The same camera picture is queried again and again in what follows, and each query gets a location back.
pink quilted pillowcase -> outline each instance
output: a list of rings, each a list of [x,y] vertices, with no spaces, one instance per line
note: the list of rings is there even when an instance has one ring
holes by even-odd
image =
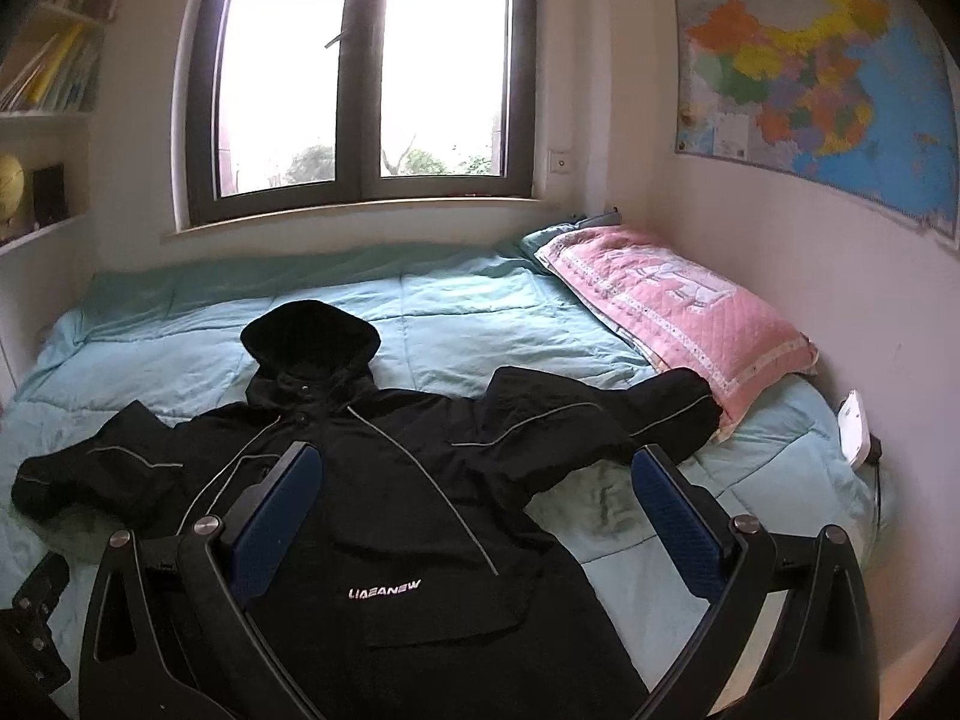
[[[731,435],[767,386],[816,365],[817,347],[773,306],[650,234],[574,230],[536,259],[657,370],[689,367],[706,378],[724,410],[718,440]]]

window frame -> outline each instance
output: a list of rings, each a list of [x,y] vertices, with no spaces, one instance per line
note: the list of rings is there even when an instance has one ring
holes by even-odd
[[[193,225],[296,208],[420,197],[530,197],[536,116],[536,0],[509,0],[502,175],[382,176],[380,89],[386,0],[344,0],[333,181],[221,197],[220,71],[230,0],[202,0],[187,81],[185,166]]]

metal screw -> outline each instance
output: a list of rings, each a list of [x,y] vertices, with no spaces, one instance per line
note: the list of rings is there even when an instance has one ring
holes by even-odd
[[[220,519],[218,517],[213,517],[212,514],[208,514],[206,517],[201,517],[195,523],[193,523],[193,532],[197,536],[209,536],[210,533],[213,533],[220,526]]]
[[[752,514],[738,514],[733,517],[733,527],[741,533],[752,536],[754,533],[760,532],[760,521]]]
[[[846,544],[847,543],[847,532],[841,528],[839,525],[827,525],[827,528],[824,528],[824,532],[834,544]]]
[[[114,549],[119,549],[120,547],[125,547],[130,542],[130,531],[121,530],[117,531],[110,537],[110,546]]]

bed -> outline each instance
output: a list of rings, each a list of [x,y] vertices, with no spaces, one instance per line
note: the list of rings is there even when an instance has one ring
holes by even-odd
[[[256,364],[240,346],[240,330],[304,298],[376,326],[383,343],[371,369],[383,388],[477,395],[501,365],[608,389],[655,374],[511,245],[383,245],[97,277],[54,327],[0,423],[0,605],[48,549],[64,554],[71,581],[50,624],[74,675],[96,565],[117,523],[88,509],[42,527],[21,517],[10,504],[18,464],[90,436],[133,399],[169,423],[242,399]],[[861,563],[877,540],[872,487],[850,471],[832,411],[798,376],[766,389],[733,437],[707,445],[682,471],[730,514],[751,512],[770,530],[814,535],[827,522],[841,525]],[[600,461],[574,472],[528,512],[582,563],[652,688],[707,605],[683,586],[632,495],[629,469]],[[722,703],[749,685],[781,601],[768,599]],[[54,698],[76,715],[76,680]]]

window pane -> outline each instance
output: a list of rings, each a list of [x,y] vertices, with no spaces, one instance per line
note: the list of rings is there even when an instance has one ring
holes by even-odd
[[[332,181],[344,0],[230,0],[220,76],[222,196]]]
[[[381,175],[501,175],[507,0],[387,0]]]

